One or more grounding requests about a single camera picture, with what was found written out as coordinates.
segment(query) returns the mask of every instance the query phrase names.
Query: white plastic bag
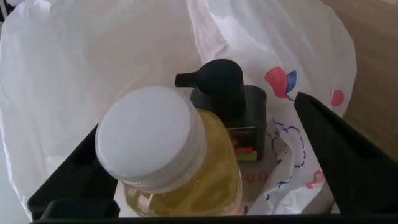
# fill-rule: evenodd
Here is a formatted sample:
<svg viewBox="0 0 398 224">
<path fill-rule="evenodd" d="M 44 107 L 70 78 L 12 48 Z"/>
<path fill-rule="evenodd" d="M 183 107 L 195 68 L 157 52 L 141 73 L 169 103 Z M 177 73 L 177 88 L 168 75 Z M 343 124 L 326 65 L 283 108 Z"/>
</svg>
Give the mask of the white plastic bag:
<svg viewBox="0 0 398 224">
<path fill-rule="evenodd" d="M 353 41 L 317 0 L 18 5 L 2 28 L 0 110 L 21 205 L 125 92 L 171 86 L 215 58 L 238 62 L 245 82 L 267 93 L 270 156 L 243 168 L 267 182 L 249 214 L 302 212 L 324 176 L 292 101 L 302 91 L 342 115 L 356 75 Z"/>
</svg>

